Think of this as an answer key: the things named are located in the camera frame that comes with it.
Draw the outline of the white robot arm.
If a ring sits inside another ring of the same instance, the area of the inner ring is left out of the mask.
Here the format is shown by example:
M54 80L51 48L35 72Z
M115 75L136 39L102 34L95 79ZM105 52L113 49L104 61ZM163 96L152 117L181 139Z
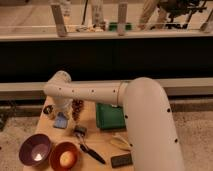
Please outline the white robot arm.
M164 88L155 80L73 81L56 72L44 93L57 104L81 99L121 106L132 145L134 171L185 171L172 110Z

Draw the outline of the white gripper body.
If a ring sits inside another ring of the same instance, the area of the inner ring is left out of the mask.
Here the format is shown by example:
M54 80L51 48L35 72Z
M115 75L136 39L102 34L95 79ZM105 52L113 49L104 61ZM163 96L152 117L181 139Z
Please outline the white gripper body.
M68 98L54 98L55 113L62 113L67 119L71 116L72 100Z

